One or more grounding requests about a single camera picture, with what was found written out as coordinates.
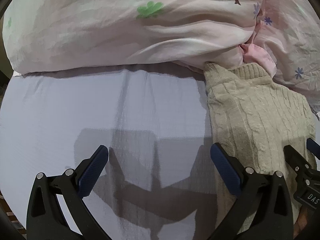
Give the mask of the person's right hand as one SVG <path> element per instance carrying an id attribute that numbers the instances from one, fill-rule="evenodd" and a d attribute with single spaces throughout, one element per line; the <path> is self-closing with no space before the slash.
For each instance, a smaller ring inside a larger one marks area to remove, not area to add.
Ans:
<path id="1" fill-rule="evenodd" d="M 307 226 L 312 217 L 312 212 L 305 206 L 302 206 L 299 211 L 298 218 L 293 227 L 293 238 L 295 239 Z"/>

